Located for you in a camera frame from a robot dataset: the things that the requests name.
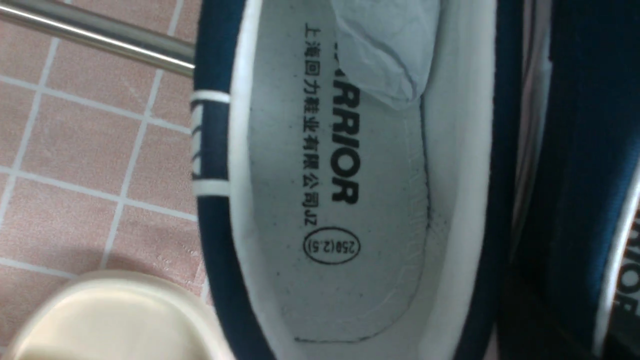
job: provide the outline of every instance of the slipper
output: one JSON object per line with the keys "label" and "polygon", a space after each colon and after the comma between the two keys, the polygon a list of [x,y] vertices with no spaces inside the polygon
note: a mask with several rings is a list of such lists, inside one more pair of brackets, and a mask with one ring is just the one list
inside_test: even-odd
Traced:
{"label": "slipper", "polygon": [[154,276],[103,270],[78,277],[36,310],[2,360],[232,358],[199,298]]}
{"label": "slipper", "polygon": [[521,10],[445,2],[422,102],[394,110],[341,71],[329,1],[203,1],[193,189],[236,359],[483,357],[511,226]]}

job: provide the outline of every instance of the shoe insole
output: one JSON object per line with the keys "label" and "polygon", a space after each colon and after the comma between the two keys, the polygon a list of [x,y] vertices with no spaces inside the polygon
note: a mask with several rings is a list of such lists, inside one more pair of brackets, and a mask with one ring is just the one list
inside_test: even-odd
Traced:
{"label": "shoe insole", "polygon": [[255,221],[299,341],[357,342],[409,308],[428,189],[419,104],[393,110],[339,70],[329,1],[266,1],[250,118]]}

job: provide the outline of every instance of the metal rod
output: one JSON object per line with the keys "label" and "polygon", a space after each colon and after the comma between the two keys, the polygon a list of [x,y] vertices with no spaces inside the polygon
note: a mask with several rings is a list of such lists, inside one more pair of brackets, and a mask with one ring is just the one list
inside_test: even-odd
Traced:
{"label": "metal rod", "polygon": [[193,76],[193,44],[74,6],[44,0],[0,0],[0,20]]}

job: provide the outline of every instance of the shoe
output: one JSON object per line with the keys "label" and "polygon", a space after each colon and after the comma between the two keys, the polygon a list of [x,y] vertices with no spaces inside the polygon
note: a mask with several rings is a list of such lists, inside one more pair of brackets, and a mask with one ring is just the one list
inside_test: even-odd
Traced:
{"label": "shoe", "polygon": [[501,355],[640,359],[640,6],[529,3],[553,14],[553,69]]}
{"label": "shoe", "polygon": [[236,359],[484,356],[508,257],[521,14],[444,4],[422,102],[399,111],[340,70],[330,1],[203,1],[193,189]]}
{"label": "shoe", "polygon": [[215,314],[160,278],[103,270],[67,284],[31,315],[2,360],[232,359]]}

